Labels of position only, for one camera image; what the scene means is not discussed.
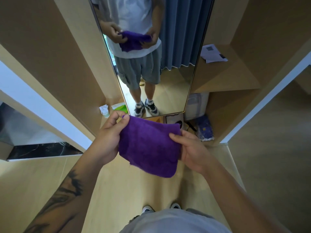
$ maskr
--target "shelf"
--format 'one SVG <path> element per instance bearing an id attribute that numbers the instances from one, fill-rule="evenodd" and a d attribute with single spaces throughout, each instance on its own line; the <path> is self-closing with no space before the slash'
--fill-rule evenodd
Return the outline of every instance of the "shelf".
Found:
<path id="1" fill-rule="evenodd" d="M 230 45 L 216 45 L 227 62 L 207 64 L 200 57 L 191 85 L 191 93 L 258 89 L 260 83 Z"/>

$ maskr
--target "mirror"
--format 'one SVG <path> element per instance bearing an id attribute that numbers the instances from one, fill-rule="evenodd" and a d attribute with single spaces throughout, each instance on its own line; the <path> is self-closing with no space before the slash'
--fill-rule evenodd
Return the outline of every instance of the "mirror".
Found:
<path id="1" fill-rule="evenodd" d="M 90 0 L 130 115 L 185 110 L 212 0 Z"/>

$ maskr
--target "purple towel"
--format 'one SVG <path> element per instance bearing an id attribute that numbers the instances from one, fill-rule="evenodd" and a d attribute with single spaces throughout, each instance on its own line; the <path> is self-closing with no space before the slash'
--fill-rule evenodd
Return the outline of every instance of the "purple towel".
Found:
<path id="1" fill-rule="evenodd" d="M 180 135 L 179 124 L 162 124 L 130 116 L 120 133 L 119 154 L 131 165 L 161 177 L 174 176 L 181 145 L 169 138 Z"/>
<path id="2" fill-rule="evenodd" d="M 149 43 L 152 41 L 150 35 L 143 35 L 131 31 L 124 31 L 120 34 L 122 35 L 122 38 L 127 37 L 127 41 L 125 43 L 119 43 L 122 51 L 125 52 L 129 52 L 131 50 L 142 50 L 142 45 L 140 44 L 140 42 Z"/>

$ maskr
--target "tattooed arm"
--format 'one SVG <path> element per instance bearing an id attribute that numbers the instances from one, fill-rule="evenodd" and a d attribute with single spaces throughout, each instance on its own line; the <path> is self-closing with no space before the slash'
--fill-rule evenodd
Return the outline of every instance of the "tattooed arm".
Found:
<path id="1" fill-rule="evenodd" d="M 124 112 L 114 111 L 94 142 L 70 170 L 59 188 L 24 233 L 81 232 L 101 168 L 118 153 L 120 132 L 129 122 Z"/>

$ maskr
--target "left hand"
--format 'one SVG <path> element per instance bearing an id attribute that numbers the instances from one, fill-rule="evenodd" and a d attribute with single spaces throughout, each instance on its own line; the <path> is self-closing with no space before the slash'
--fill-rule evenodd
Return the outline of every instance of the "left hand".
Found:
<path id="1" fill-rule="evenodd" d="M 146 35 L 150 35 L 152 38 L 152 41 L 149 43 L 141 42 L 143 49 L 148 49 L 148 48 L 154 46 L 157 43 L 158 38 L 159 38 L 159 33 L 157 33 L 157 31 L 155 31 L 154 27 L 151 27 L 148 30 L 148 32 L 146 33 Z"/>
<path id="2" fill-rule="evenodd" d="M 95 140 L 88 148 L 90 153 L 103 162 L 103 165 L 111 162 L 119 151 L 120 132 L 130 121 L 130 116 L 123 111 L 115 110 L 99 130 Z"/>

